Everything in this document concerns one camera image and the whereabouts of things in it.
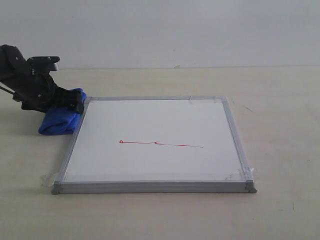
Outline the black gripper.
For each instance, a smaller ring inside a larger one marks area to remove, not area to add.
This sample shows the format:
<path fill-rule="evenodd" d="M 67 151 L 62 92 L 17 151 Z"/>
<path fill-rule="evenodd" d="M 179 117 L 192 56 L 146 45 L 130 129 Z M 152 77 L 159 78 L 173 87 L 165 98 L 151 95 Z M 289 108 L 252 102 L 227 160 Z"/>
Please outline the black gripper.
<path fill-rule="evenodd" d="M 54 82 L 47 75 L 12 75 L 12 99 L 21 103 L 21 109 L 46 113 L 48 110 L 70 111 L 83 114 L 83 90 L 75 88 L 67 90 Z"/>

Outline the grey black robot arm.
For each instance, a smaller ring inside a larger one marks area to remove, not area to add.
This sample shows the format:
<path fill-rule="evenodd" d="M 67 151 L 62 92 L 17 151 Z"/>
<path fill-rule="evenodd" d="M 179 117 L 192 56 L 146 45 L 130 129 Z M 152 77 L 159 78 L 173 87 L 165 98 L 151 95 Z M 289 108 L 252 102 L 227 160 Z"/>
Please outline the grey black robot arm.
<path fill-rule="evenodd" d="M 25 59 L 16 46 L 0 46 L 0 89 L 12 94 L 27 111 L 46 113 L 54 108 L 66 108 L 77 114 L 84 112 L 80 90 L 58 86 L 50 72 L 58 70 L 58 56 L 32 56 Z"/>

